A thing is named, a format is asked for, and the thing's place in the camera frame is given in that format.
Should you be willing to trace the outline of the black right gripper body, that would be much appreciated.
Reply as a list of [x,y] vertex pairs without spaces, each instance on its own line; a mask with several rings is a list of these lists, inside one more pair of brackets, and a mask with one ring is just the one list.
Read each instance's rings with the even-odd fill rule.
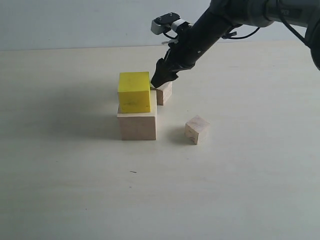
[[224,13],[213,13],[207,9],[191,27],[178,34],[176,43],[168,45],[163,68],[169,73],[193,68],[196,61],[233,25]]

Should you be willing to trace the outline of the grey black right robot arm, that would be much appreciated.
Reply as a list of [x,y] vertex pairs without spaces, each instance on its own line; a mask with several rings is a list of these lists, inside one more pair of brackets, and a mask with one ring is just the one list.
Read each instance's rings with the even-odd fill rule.
[[151,78],[158,88],[175,81],[178,72],[192,69],[197,60],[219,39],[235,39],[235,29],[261,29],[282,23],[306,47],[314,65],[320,66],[320,2],[318,0],[212,0],[195,23],[174,12],[152,20],[151,32],[170,36],[165,56],[160,58]]

